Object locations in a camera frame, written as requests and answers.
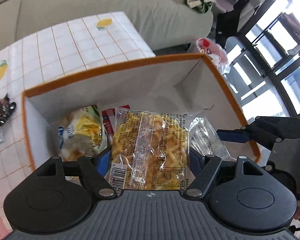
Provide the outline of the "clear white candy packet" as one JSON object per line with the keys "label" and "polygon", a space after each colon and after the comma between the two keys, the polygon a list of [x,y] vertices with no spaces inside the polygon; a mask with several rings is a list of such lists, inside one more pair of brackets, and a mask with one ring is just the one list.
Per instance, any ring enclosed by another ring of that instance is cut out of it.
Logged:
{"label": "clear white candy packet", "polygon": [[225,161],[236,161],[207,118],[195,117],[190,124],[190,146],[200,155],[215,155]]}

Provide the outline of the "green yellow chip bag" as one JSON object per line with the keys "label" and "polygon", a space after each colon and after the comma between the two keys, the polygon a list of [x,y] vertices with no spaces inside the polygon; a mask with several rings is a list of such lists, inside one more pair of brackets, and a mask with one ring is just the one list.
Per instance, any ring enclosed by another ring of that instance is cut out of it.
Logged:
{"label": "green yellow chip bag", "polygon": [[107,135],[97,105],[80,108],[57,125],[59,155],[63,161],[94,157],[106,149]]}

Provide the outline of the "red snack packet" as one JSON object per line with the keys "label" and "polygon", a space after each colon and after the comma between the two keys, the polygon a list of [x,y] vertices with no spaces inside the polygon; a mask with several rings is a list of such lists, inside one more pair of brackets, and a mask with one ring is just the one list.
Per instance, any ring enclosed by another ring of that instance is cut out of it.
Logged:
{"label": "red snack packet", "polygon": [[102,111],[103,124],[106,130],[108,146],[112,145],[114,133],[124,121],[124,114],[125,112],[119,112],[118,117],[116,117],[115,108],[110,108]]}

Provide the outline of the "yellow noodle snack packet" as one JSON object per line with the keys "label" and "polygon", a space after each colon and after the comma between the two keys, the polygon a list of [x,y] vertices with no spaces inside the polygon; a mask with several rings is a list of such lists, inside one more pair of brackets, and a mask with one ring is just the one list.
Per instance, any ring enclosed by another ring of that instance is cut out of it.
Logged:
{"label": "yellow noodle snack packet", "polygon": [[109,183],[123,190],[184,192],[189,183],[189,117],[115,109]]}

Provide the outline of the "dark green snack packet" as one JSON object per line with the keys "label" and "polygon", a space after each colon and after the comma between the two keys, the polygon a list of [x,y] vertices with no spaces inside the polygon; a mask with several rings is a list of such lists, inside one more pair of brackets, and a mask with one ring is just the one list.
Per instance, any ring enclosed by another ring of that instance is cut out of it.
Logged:
{"label": "dark green snack packet", "polygon": [[10,101],[8,94],[6,94],[4,98],[0,99],[0,127],[6,124],[7,120],[14,113],[16,108],[16,102]]}

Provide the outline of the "orange rimmed white storage box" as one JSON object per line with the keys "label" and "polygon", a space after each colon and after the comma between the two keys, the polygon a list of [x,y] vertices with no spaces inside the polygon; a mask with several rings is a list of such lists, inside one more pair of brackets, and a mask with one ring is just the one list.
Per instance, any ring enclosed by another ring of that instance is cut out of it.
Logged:
{"label": "orange rimmed white storage box", "polygon": [[129,105],[157,113],[202,112],[214,129],[247,124],[230,88],[203,54],[176,54],[115,63],[27,89],[22,94],[25,148],[32,170],[55,154],[50,125],[89,105]]}

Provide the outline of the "pink trash bin with bag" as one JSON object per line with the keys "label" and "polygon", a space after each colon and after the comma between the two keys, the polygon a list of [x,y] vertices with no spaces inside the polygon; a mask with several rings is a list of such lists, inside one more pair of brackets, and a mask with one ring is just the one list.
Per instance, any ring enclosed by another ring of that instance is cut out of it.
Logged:
{"label": "pink trash bin with bag", "polygon": [[230,63],[226,51],[209,38],[199,38],[190,44],[187,53],[201,53],[206,55],[216,66],[221,75],[230,72]]}

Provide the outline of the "pink white lemon tablecloth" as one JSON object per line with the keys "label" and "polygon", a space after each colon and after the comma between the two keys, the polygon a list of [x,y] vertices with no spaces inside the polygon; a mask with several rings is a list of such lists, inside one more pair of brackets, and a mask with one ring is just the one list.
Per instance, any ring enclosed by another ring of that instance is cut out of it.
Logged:
{"label": "pink white lemon tablecloth", "polygon": [[0,51],[0,99],[9,96],[17,104],[0,142],[0,239],[12,230],[3,211],[4,199],[34,167],[22,126],[23,91],[77,72],[153,56],[122,11],[63,22]]}

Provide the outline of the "beige sofa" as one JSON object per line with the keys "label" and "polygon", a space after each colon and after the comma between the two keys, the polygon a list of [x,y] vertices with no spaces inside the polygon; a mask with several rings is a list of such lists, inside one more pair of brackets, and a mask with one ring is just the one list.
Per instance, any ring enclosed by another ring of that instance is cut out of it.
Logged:
{"label": "beige sofa", "polygon": [[116,11],[153,50],[206,37],[213,22],[212,12],[198,13],[183,0],[0,0],[0,50],[47,27]]}

